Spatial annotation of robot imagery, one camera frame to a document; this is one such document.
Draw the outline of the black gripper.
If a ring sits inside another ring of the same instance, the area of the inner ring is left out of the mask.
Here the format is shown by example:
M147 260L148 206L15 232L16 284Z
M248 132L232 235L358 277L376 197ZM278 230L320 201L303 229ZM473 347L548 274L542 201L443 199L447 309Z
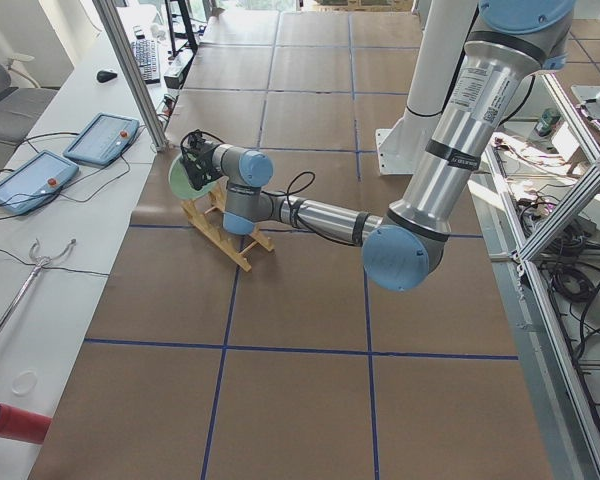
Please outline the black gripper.
M221 171L213 164L213 154L220 145L217 137L202 130L189 132L181 140L180 164L193 189L202 190L221 177Z

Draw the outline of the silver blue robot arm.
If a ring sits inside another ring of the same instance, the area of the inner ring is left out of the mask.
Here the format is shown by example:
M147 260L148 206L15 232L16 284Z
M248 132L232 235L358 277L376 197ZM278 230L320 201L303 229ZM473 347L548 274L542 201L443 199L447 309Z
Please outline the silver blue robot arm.
M359 247L377 285L413 289L439 265L450 215L520 83L564 66L573 11L570 1L431 5L406 109L391 130L415 171L383 216L270 192L267 155L201 130L181 140L172 167L197 197L226 180L226 231L249 235L262 221L305 228Z

